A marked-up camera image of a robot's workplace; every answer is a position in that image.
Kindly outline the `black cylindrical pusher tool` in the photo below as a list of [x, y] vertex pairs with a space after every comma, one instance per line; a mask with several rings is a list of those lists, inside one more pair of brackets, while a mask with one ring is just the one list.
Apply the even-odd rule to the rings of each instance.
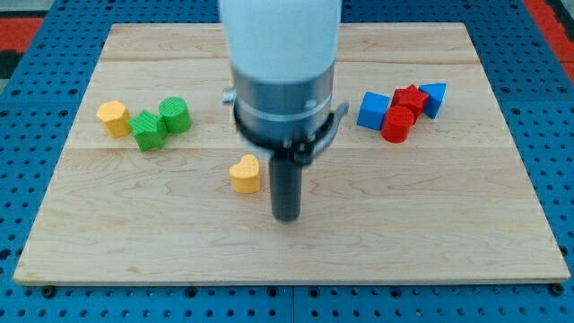
[[282, 223], [300, 215], [300, 166], [286, 151], [277, 151], [269, 161], [272, 212]]

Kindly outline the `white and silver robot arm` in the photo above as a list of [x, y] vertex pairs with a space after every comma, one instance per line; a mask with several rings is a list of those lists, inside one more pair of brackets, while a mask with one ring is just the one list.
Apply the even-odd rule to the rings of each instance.
[[334, 141], [348, 111], [331, 108], [338, 0], [220, 0], [240, 135], [269, 155], [273, 216], [300, 216], [301, 178]]

